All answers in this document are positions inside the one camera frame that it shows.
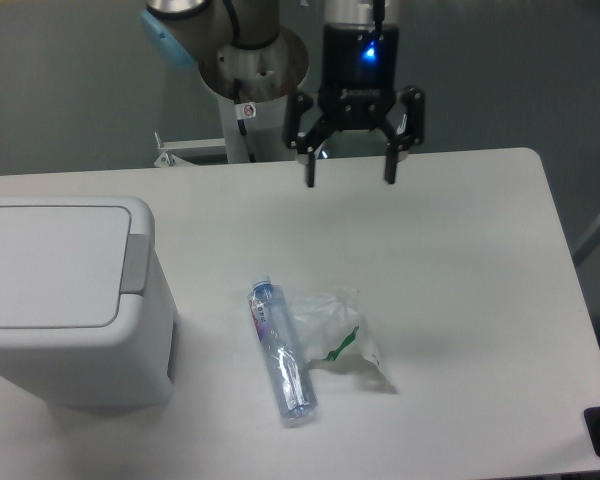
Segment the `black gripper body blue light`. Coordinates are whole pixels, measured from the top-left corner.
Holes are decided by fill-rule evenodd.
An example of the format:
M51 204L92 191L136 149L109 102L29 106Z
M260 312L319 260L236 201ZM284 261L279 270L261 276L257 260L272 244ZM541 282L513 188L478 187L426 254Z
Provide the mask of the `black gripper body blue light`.
M374 130L396 103L399 29L327 24L318 90L321 120L334 131Z

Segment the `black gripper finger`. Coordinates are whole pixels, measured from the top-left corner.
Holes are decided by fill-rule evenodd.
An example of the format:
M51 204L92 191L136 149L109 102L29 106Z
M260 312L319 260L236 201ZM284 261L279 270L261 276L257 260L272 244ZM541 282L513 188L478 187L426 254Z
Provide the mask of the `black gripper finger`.
M315 103L322 110L308 132L301 135L302 116ZM309 188L315 186L316 160L318 148L337 130L340 118L340 105L337 102L325 102L320 95L310 95L296 89L287 98L284 118L284 144L295 150L298 161L305 167L305 183Z
M385 149L384 180L396 182L400 156L406 158L412 146L421 145L425 134L425 93L415 86L407 86L397 95L397 101L405 107L400 128L393 128L387 118L378 124L387 143Z

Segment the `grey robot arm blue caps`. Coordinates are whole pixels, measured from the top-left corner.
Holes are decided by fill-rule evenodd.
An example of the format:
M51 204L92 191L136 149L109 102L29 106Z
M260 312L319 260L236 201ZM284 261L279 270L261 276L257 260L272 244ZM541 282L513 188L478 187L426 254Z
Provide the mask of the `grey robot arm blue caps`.
M394 183L425 136L424 92L395 85L399 13L396 1L327 2L314 93L302 88L308 49L276 1L149 1L141 23L166 60L195 66L216 97L229 162L295 160L313 185L332 135L378 131Z

